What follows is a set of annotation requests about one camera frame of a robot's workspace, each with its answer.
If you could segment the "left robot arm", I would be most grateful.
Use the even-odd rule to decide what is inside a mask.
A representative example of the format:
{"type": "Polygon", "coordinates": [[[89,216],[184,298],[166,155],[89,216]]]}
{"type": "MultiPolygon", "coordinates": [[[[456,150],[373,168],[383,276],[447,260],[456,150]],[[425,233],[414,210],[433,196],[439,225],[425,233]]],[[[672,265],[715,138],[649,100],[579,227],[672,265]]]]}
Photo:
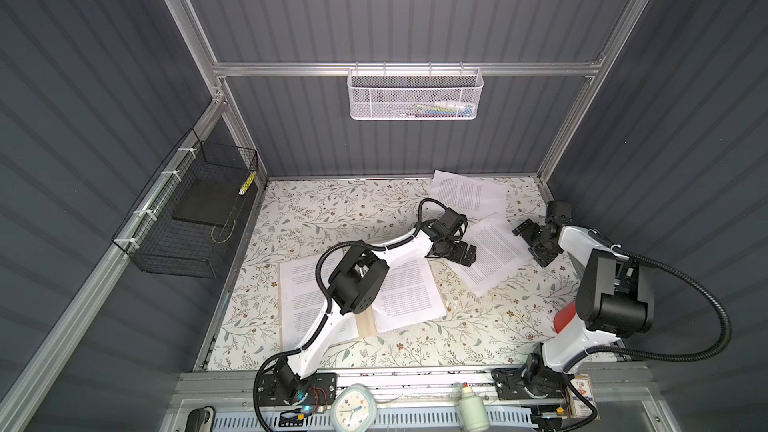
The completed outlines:
{"type": "Polygon", "coordinates": [[[474,264],[477,248],[464,240],[468,227],[466,215],[427,197],[417,206],[414,226],[403,235],[378,244],[343,241],[322,253],[314,266],[322,307],[310,330],[297,347],[269,356],[256,372],[252,400],[261,428],[273,429],[262,413],[259,398],[265,378],[273,380],[279,399],[300,411],[323,355],[339,330],[373,305],[391,268],[412,258],[474,264]]]}

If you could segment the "beige paper folder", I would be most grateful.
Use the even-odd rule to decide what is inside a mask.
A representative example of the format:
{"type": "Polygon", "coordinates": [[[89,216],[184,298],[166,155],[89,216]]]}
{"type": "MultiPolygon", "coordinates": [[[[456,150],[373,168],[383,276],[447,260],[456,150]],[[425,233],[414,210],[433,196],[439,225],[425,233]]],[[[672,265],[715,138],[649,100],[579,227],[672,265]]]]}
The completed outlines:
{"type": "Polygon", "coordinates": [[[366,311],[355,315],[352,320],[344,325],[334,339],[334,344],[340,344],[369,336],[379,336],[383,333],[376,331],[373,319],[373,304],[366,311]]]}

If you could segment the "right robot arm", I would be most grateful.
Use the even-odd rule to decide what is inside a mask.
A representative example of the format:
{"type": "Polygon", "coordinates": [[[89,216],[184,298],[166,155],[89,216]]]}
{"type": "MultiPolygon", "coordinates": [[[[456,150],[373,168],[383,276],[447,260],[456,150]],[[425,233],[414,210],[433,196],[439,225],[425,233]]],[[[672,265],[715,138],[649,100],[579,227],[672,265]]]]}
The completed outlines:
{"type": "Polygon", "coordinates": [[[577,365],[596,353],[617,353],[663,362],[696,362],[720,354],[732,339],[724,306],[701,283],[679,269],[626,250],[592,228],[576,226],[569,203],[552,200],[542,224],[525,220],[514,234],[528,245],[536,263],[551,264],[568,254],[583,271],[575,300],[555,320],[556,335],[535,345],[520,368],[497,368],[491,376],[501,399],[547,399],[566,387],[577,365]],[[617,341],[650,330],[655,315],[652,274],[661,271],[697,291],[720,324],[715,343],[686,354],[630,350],[617,341]]]}

